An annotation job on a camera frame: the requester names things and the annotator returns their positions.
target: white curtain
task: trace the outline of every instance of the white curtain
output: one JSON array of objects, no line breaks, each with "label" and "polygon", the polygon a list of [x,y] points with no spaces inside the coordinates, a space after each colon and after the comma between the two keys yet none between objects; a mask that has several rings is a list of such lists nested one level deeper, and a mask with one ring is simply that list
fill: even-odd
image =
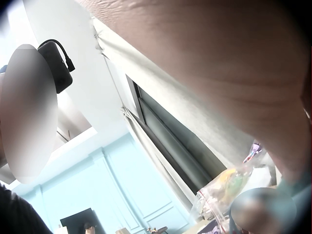
[{"label": "white curtain", "polygon": [[134,140],[142,147],[146,155],[150,158],[158,172],[162,175],[172,191],[178,197],[180,202],[188,212],[191,211],[192,203],[195,201],[195,195],[181,179],[179,174],[173,169],[171,164],[166,160],[158,148],[154,145],[152,140],[148,137],[132,113],[126,108],[122,107],[124,119],[128,125],[129,131]]},{"label": "white curtain", "polygon": [[203,105],[194,94],[100,20],[93,17],[92,24],[98,47],[105,56],[197,135],[227,168],[242,163],[253,138],[227,123],[207,104]]}]

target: blurred circle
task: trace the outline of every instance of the blurred circle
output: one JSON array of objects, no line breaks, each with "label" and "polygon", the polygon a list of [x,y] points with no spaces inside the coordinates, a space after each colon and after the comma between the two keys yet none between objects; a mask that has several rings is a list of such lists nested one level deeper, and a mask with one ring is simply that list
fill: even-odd
[{"label": "blurred circle", "polygon": [[1,136],[12,174],[31,183],[47,164],[57,129],[57,96],[51,70],[32,45],[12,54],[2,81]]},{"label": "blurred circle", "polygon": [[289,227],[296,217],[291,197],[274,188],[254,188],[240,194],[231,205],[233,221],[252,233],[268,234]]}]

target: skin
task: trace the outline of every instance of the skin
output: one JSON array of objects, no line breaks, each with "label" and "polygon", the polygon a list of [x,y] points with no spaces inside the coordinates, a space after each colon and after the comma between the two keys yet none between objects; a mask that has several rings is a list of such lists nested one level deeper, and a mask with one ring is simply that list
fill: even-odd
[{"label": "skin", "polygon": [[311,51],[280,6],[273,1],[77,1],[262,143],[285,179],[300,177],[311,155],[301,100]]},{"label": "skin", "polygon": [[95,234],[95,228],[90,227],[90,228],[86,229],[85,234]]}]

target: ceiling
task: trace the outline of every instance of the ceiling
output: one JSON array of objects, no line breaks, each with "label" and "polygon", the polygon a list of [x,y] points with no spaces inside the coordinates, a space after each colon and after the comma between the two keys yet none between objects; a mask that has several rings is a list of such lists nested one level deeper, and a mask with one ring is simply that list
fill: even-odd
[{"label": "ceiling", "polygon": [[33,183],[24,185],[14,181],[8,186],[22,195],[128,133],[120,108],[122,100],[132,103],[133,99],[130,89],[125,90],[125,74],[110,61],[106,63],[96,50],[90,15],[74,0],[31,0],[24,4],[18,0],[14,7],[19,18],[26,16],[16,24],[29,20],[30,29],[23,33],[33,34],[36,39],[22,43],[38,46],[46,39],[56,39],[76,68],[71,72],[73,84],[58,96],[58,100],[62,124],[67,128],[70,126],[73,136],[78,136],[52,153],[47,166]]}]

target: plastic bag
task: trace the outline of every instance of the plastic bag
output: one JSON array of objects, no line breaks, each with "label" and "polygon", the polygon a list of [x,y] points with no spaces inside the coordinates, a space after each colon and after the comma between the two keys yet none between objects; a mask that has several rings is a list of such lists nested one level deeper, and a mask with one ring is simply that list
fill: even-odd
[{"label": "plastic bag", "polygon": [[215,218],[222,233],[229,232],[229,209],[243,191],[271,186],[271,175],[262,163],[264,155],[220,173],[196,194],[191,214],[204,219]]}]

